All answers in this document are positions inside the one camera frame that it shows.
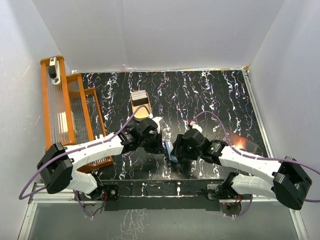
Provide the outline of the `blue credit card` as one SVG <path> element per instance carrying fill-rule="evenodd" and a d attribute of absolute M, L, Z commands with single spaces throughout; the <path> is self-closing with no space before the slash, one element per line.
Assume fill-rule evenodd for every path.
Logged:
<path fill-rule="evenodd" d="M 170 141 L 165 141 L 164 142 L 164 146 L 165 146 L 165 150 L 166 150 L 166 154 L 167 154 L 167 158 L 169 161 L 173 162 L 173 163 L 178 163 L 178 159 L 172 155 L 172 151 L 173 151 L 173 144 Z"/>

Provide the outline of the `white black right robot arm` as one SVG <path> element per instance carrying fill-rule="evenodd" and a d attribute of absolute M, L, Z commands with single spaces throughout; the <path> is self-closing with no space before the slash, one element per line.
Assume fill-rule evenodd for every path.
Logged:
<path fill-rule="evenodd" d="M 196 128 L 177 136 L 170 155 L 178 161 L 201 158 L 210 164 L 246 172 L 230 173 L 221 185 L 219 194 L 230 199 L 238 195 L 264 196 L 301 210 L 312 185 L 305 170 L 289 157 L 275 160 L 238 150 L 225 141 L 208 140 Z"/>

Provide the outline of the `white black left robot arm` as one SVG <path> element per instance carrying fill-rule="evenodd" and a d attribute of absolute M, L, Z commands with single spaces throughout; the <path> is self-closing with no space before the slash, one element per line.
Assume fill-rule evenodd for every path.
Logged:
<path fill-rule="evenodd" d="M 163 154 L 162 120 L 162 117 L 147 117 L 138 125 L 124 126 L 116 133 L 78 145 L 53 144 L 37 165 L 47 193 L 69 189 L 82 192 L 92 200 L 100 199 L 104 185 L 99 177 L 79 169 L 96 160 L 123 155 L 137 148 L 151 154 Z"/>

